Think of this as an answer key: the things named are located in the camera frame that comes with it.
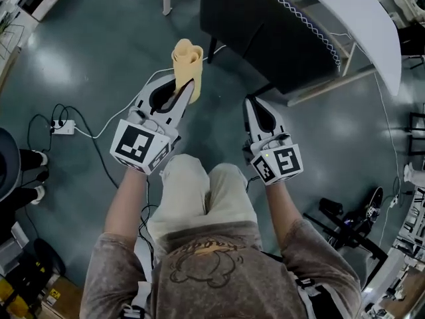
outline black pants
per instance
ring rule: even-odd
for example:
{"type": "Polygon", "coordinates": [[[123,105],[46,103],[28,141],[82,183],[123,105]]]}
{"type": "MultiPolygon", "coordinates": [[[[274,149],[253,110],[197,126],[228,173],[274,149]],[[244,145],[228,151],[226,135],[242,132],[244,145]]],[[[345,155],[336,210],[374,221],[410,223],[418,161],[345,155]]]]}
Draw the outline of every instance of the black pants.
{"type": "MultiPolygon", "coordinates": [[[[21,154],[21,170],[27,171],[41,166],[43,157],[31,150],[19,150],[21,154]]],[[[8,197],[0,202],[2,211],[15,212],[17,209],[26,206],[37,198],[37,192],[33,188],[15,188],[8,197]]]]}

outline gray floor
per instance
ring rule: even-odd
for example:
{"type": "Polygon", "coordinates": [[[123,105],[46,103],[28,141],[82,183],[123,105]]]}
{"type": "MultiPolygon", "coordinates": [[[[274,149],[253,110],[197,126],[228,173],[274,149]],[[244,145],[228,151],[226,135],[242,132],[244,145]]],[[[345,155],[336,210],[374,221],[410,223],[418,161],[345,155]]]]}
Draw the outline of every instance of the gray floor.
{"type": "MultiPolygon", "coordinates": [[[[60,0],[38,26],[23,49],[1,96],[0,125],[26,147],[27,125],[36,113],[50,118],[52,107],[61,102],[77,107],[95,134],[106,120],[139,92],[151,73],[171,66],[171,51],[181,38],[208,48],[209,37],[199,29],[199,0],[173,0],[168,17],[161,14],[161,0],[60,0]]],[[[339,23],[326,19],[335,25],[339,23]]],[[[365,58],[358,54],[357,64],[365,58]]],[[[392,97],[383,87],[390,125],[394,129],[399,168],[407,161],[407,137],[402,128],[408,113],[422,108],[425,71],[404,70],[400,94],[392,97]]],[[[249,64],[231,50],[217,54],[205,65],[200,99],[187,108],[179,131],[183,138],[175,154],[197,156],[206,170],[227,161],[238,165],[247,177],[241,147],[246,139],[242,100],[265,83],[249,64]]],[[[270,92],[265,98],[278,101],[270,92]]],[[[344,204],[346,211],[358,207],[367,193],[381,185],[392,193],[396,176],[392,150],[379,92],[373,76],[329,92],[293,108],[276,104],[294,142],[298,143],[305,171],[288,182],[300,211],[317,214],[322,197],[344,204]]],[[[72,115],[80,128],[84,125],[72,115]]],[[[111,174],[119,181],[124,168],[109,155],[117,120],[98,140],[111,174]]],[[[34,123],[31,144],[48,145],[43,121],[34,123]]],[[[92,142],[80,134],[54,137],[50,152],[47,195],[28,211],[40,236],[64,259],[68,277],[81,285],[90,253],[101,233],[115,189],[107,179],[92,142]]],[[[419,167],[420,160],[415,162],[419,167]]],[[[151,200],[158,203],[161,182],[151,178],[151,200]]],[[[402,190],[412,190],[403,185],[402,190]]],[[[258,213],[264,248],[276,252],[270,214],[262,184],[250,186],[250,198],[258,213]]],[[[388,214],[382,242],[388,250],[408,210],[388,214]]],[[[25,214],[18,218],[31,237],[35,234],[25,214]]],[[[379,242],[385,221],[379,217],[370,238],[379,242]]]]}

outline beige pants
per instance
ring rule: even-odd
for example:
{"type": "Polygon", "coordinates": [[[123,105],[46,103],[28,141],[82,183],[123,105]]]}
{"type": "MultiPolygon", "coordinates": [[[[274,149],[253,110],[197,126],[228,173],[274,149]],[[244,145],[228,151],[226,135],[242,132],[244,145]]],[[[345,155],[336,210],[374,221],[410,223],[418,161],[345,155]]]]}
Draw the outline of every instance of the beige pants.
{"type": "Polygon", "coordinates": [[[247,180],[233,164],[218,164],[207,175],[199,159],[177,155],[163,175],[161,204],[147,223],[155,244],[162,236],[217,223],[257,223],[245,192],[247,180]]]}

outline knee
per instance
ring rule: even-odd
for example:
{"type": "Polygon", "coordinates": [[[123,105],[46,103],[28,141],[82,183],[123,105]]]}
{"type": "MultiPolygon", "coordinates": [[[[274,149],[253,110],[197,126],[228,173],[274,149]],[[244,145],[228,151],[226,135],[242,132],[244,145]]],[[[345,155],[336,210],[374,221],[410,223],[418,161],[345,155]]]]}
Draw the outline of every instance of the knee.
{"type": "Polygon", "coordinates": [[[220,163],[214,167],[214,169],[211,170],[210,174],[216,174],[216,173],[235,173],[238,175],[242,175],[239,168],[235,166],[234,164],[230,163],[220,163]]]}
{"type": "Polygon", "coordinates": [[[165,173],[170,171],[178,171],[181,175],[207,174],[202,167],[201,161],[187,154],[173,156],[165,167],[165,173]]]}

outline power strip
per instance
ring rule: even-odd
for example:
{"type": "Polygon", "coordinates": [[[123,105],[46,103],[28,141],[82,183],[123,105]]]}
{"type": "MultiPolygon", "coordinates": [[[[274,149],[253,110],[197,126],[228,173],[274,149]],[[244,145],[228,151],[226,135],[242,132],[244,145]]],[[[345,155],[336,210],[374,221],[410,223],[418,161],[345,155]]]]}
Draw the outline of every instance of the power strip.
{"type": "Polygon", "coordinates": [[[53,135],[73,135],[75,132],[75,122],[73,120],[58,120],[53,121],[54,125],[50,127],[53,135]]]}

